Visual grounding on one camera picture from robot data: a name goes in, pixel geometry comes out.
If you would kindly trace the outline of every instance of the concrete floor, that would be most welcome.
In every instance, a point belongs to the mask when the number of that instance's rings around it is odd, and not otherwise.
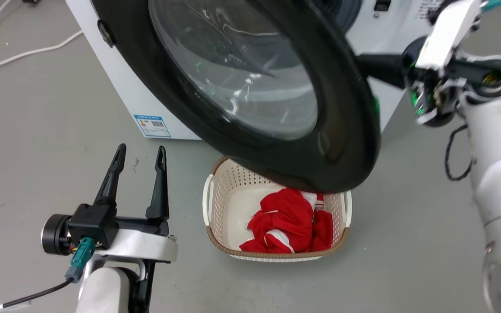
[[[63,0],[20,6],[0,24],[0,60],[57,44],[78,29]],[[485,15],[467,47],[501,53],[501,8]],[[203,183],[220,154],[199,141],[144,139],[85,38],[6,65],[0,68],[0,303],[63,280],[69,258],[45,254],[40,229],[51,214],[72,214],[93,200],[124,142],[122,216],[144,215],[159,145],[168,154],[170,229],[179,257],[157,267],[151,312],[485,312],[484,238],[471,187],[468,180],[448,182],[443,170],[448,135],[461,122],[427,129],[410,117],[400,105],[376,168],[353,190],[351,235],[340,252],[307,263],[245,262],[215,249],[202,221]],[[453,170],[468,160],[462,135]],[[25,312],[72,312],[77,293],[78,285],[67,287]]]

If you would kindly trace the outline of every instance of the beige basket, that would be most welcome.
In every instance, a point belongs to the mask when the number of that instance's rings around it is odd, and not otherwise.
[[[234,258],[259,262],[309,261],[336,252],[349,234],[352,213],[349,191],[324,196],[324,210],[334,219],[334,241],[330,249],[288,254],[240,250],[239,245],[254,238],[246,224],[260,210],[260,201],[282,188],[227,158],[219,160],[206,180],[202,195],[203,218],[212,243]]]

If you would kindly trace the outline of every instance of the white washing machine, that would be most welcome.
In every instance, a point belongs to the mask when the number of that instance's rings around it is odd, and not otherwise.
[[[428,34],[426,20],[429,8],[437,8],[441,0],[362,0],[344,23],[350,28],[346,38],[356,54],[401,53],[416,38]],[[116,47],[103,40],[98,28],[99,16],[91,0],[67,0],[71,12],[82,28],[98,60],[117,93],[145,137],[199,139],[183,125],[145,84]],[[380,102],[380,130],[384,130],[402,98],[403,91],[368,78],[372,93]]]

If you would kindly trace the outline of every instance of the red cloth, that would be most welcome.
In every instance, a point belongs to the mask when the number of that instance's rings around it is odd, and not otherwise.
[[[322,195],[318,195],[316,207],[322,206],[322,200]],[[298,190],[285,188],[269,194],[260,205],[261,210],[247,226],[255,239],[241,244],[242,251],[300,253],[331,247],[334,236],[332,214],[313,210]]]

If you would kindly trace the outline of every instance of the washing machine door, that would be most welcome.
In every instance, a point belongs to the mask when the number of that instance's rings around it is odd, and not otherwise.
[[[376,100],[326,9],[333,0],[92,3],[104,37],[148,89],[235,162],[323,193],[370,174]]]

